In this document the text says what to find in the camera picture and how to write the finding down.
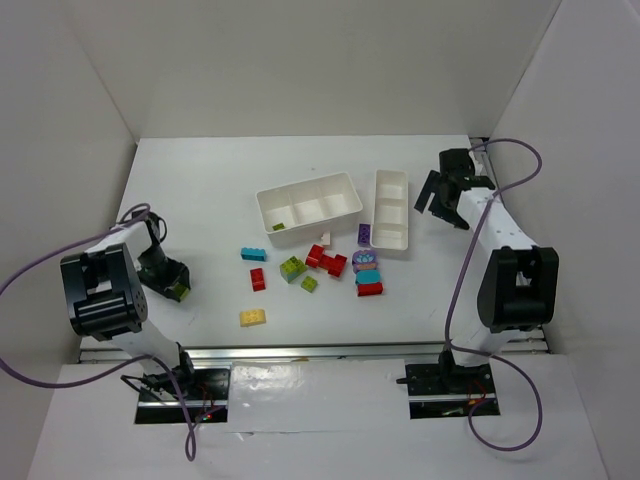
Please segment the purple flower lego piece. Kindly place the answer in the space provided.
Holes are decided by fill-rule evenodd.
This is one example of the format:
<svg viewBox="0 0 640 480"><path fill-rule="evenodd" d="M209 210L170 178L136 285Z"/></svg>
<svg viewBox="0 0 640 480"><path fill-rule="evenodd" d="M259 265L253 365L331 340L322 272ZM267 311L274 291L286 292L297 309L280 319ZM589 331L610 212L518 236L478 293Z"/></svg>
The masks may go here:
<svg viewBox="0 0 640 480"><path fill-rule="evenodd" d="M378 268L377 253L374 249L358 250L352 255L351 264L355 273L364 270L376 270Z"/></svg>

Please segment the purple lego brick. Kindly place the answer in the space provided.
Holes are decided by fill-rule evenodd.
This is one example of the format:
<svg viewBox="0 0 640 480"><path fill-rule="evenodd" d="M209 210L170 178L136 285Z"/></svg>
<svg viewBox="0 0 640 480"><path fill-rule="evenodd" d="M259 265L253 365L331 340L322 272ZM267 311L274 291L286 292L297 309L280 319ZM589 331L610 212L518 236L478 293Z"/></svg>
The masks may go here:
<svg viewBox="0 0 640 480"><path fill-rule="evenodd" d="M371 225L360 223L358 226L357 243L360 246L369 246L371 241Z"/></svg>

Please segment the teal long lego brick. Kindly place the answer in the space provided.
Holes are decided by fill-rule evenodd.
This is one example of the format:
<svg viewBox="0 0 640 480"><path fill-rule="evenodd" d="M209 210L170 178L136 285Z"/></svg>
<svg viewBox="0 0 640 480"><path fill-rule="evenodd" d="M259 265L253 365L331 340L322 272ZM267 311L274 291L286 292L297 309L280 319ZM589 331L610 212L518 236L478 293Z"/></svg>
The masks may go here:
<svg viewBox="0 0 640 480"><path fill-rule="evenodd" d="M266 250L262 248L242 247L240 250L240 255L241 255L241 258L246 261L255 261L255 262L267 261Z"/></svg>

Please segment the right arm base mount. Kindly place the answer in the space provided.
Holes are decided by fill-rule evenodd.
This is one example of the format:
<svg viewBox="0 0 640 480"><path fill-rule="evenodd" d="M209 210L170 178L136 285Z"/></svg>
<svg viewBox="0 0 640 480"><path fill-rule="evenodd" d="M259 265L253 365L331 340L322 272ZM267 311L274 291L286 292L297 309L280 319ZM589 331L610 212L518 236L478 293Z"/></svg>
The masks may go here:
<svg viewBox="0 0 640 480"><path fill-rule="evenodd" d="M500 414L488 364L449 372L437 364L406 364L395 382L406 388L412 420L466 417L473 407L476 416Z"/></svg>

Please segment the small red lego brick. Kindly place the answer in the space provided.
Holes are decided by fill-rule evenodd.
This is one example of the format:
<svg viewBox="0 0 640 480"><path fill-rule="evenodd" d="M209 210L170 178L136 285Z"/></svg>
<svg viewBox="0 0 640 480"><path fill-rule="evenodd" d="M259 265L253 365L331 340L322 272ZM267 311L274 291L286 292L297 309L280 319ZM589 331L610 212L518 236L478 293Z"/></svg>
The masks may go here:
<svg viewBox="0 0 640 480"><path fill-rule="evenodd" d="M266 289L266 281L264 277L264 271L262 268L251 269L250 280L251 280L252 290L254 292L263 291Z"/></svg>

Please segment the red lego cluster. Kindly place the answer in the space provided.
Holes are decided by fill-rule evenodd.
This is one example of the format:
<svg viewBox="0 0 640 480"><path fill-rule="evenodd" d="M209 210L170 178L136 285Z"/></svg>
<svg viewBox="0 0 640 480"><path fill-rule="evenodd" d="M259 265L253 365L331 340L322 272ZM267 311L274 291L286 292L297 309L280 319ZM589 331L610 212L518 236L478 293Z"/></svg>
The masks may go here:
<svg viewBox="0 0 640 480"><path fill-rule="evenodd" d="M345 266L347 258L343 255L336 254L330 256L325 253L325 248L318 244L313 244L306 256L305 265L310 268L320 268L325 270L330 276L340 278Z"/></svg>

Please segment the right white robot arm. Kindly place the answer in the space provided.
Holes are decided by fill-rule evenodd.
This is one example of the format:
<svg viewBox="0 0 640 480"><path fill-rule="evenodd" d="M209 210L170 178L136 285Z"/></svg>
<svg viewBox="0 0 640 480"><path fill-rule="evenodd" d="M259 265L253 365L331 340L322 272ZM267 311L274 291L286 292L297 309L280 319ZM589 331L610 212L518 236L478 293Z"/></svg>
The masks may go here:
<svg viewBox="0 0 640 480"><path fill-rule="evenodd" d="M486 256L477 318L460 334L445 335L438 371L422 383L429 393L469 393L484 385L491 355L553 318L559 255L518 226L501 196L494 182L477 172L470 151L454 148L440 152L439 167L429 173L414 205L471 231L470 249Z"/></svg>

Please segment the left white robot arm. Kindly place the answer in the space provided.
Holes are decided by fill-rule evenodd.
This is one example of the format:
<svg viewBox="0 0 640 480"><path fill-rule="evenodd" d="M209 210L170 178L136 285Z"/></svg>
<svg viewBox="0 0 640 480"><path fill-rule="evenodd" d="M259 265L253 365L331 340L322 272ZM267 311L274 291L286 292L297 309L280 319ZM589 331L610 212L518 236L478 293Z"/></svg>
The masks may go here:
<svg viewBox="0 0 640 480"><path fill-rule="evenodd" d="M150 390L185 396L194 386L192 360L150 319L145 290L181 302L191 291L186 264L162 247L165 220L140 204L82 253L60 262L70 323L80 337L110 342L143 368Z"/></svg>

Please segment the yellow lego brick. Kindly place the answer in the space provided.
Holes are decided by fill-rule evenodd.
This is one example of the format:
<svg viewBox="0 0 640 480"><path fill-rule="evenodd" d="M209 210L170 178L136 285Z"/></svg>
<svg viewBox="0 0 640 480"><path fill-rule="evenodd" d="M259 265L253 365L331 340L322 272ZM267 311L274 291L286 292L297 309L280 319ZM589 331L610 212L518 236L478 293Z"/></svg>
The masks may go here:
<svg viewBox="0 0 640 480"><path fill-rule="evenodd" d="M263 309L252 309L242 311L239 315L241 328L263 325L267 322L266 313Z"/></svg>

